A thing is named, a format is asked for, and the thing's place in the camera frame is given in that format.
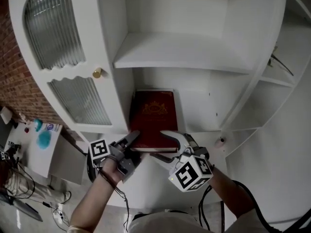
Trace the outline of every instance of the person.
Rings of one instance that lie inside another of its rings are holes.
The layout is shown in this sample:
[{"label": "person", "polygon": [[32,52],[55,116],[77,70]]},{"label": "person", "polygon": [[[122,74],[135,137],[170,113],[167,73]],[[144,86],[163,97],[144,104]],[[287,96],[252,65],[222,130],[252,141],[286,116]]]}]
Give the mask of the person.
[{"label": "person", "polygon": [[[115,185],[122,180],[117,170],[117,163],[111,159],[105,160],[102,172]],[[237,217],[226,233],[267,233],[260,222],[254,204],[249,195],[231,179],[225,176],[216,167],[213,169],[213,178],[208,182]],[[114,189],[110,183],[99,175],[82,201],[74,210],[68,233],[94,232],[102,217],[105,206]],[[180,212],[161,212],[142,217],[135,216],[129,225],[129,233],[209,233],[203,229],[190,215]]]},{"label": "person", "polygon": [[71,192],[65,193],[41,185],[26,174],[21,165],[14,165],[13,154],[10,160],[0,162],[0,189],[2,192],[16,198],[42,199],[48,202],[64,204],[71,198]]}]

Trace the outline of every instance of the brick wall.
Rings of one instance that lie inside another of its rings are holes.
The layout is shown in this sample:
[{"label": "brick wall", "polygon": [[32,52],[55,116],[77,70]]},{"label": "brick wall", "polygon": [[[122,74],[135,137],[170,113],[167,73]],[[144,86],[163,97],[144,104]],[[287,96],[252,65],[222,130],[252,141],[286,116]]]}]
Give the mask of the brick wall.
[{"label": "brick wall", "polygon": [[31,121],[39,118],[62,124],[80,140],[51,107],[31,76],[15,39],[8,0],[0,0],[0,106],[8,107],[14,113],[13,118],[22,112]]}]

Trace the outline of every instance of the person's left arm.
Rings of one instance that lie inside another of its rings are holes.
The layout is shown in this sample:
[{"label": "person's left arm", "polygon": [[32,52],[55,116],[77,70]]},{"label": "person's left arm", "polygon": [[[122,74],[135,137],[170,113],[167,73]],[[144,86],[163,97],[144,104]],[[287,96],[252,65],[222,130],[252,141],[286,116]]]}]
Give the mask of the person's left arm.
[{"label": "person's left arm", "polygon": [[[115,185],[122,179],[122,174],[117,169],[117,163],[111,159],[105,160],[102,171]],[[87,194],[73,211],[70,225],[93,232],[113,191],[114,188],[105,178],[101,175],[97,176]]]}]

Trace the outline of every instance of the shoe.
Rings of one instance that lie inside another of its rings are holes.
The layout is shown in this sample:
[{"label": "shoe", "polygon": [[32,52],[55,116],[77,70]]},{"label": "shoe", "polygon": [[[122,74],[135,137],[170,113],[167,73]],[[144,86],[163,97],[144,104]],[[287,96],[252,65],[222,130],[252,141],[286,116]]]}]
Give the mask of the shoe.
[{"label": "shoe", "polygon": [[70,192],[70,191],[67,191],[67,192],[65,193],[65,200],[64,200],[64,202],[62,202],[61,204],[64,204],[64,203],[68,202],[70,198],[71,198],[71,192]]}]

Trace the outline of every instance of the cabinet door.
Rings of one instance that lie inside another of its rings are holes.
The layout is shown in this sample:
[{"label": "cabinet door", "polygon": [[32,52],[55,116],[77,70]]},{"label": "cabinet door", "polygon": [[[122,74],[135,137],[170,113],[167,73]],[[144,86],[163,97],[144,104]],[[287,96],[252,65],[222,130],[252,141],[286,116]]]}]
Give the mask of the cabinet door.
[{"label": "cabinet door", "polygon": [[127,133],[97,0],[9,5],[25,62],[64,122],[81,132]]}]

